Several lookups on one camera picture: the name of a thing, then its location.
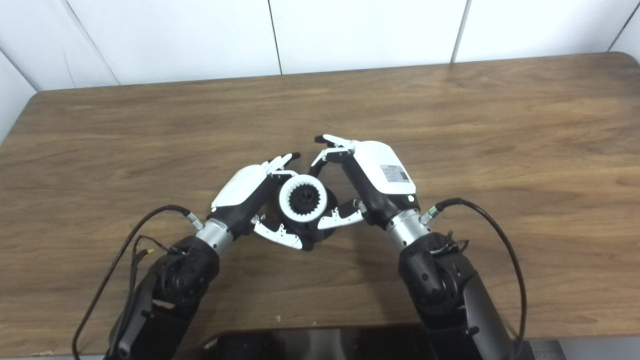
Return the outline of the white and black left hand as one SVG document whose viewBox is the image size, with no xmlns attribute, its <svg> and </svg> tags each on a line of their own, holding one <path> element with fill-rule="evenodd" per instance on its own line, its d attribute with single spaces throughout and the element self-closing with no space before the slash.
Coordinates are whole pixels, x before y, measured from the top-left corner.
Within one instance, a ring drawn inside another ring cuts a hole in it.
<svg viewBox="0 0 640 360">
<path fill-rule="evenodd" d="M 287 180 L 297 175 L 286 166 L 300 153 L 286 153 L 261 164 L 240 169 L 217 194 L 205 225 L 196 236 L 218 255 L 238 237 L 256 233 L 266 240 L 292 249 L 302 249 L 298 235 L 290 234 L 283 223 L 268 227 L 259 210 Z"/>
</svg>

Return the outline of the white and black right hand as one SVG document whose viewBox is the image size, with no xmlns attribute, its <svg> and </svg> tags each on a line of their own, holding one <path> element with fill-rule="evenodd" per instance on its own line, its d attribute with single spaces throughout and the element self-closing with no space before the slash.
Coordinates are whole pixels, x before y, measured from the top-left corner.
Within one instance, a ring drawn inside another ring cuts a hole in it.
<svg viewBox="0 0 640 360">
<path fill-rule="evenodd" d="M 358 194 L 320 217 L 320 230 L 363 220 L 385 230 L 396 215 L 419 209 L 417 187 L 391 146 L 331 134 L 316 136 L 314 141 L 327 148 L 313 160 L 308 175 L 318 177 L 326 164 L 340 164 Z"/>
</svg>

